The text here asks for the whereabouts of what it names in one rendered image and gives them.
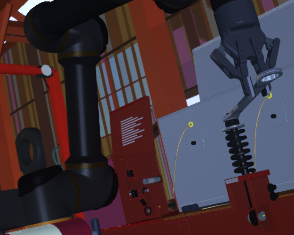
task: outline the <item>yellow loop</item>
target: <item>yellow loop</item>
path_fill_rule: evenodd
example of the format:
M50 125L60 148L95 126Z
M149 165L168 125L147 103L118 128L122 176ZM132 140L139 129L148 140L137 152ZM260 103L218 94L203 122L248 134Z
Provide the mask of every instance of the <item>yellow loop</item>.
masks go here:
M266 98L268 98L268 99L272 98L272 93L270 92L270 94L267 95Z

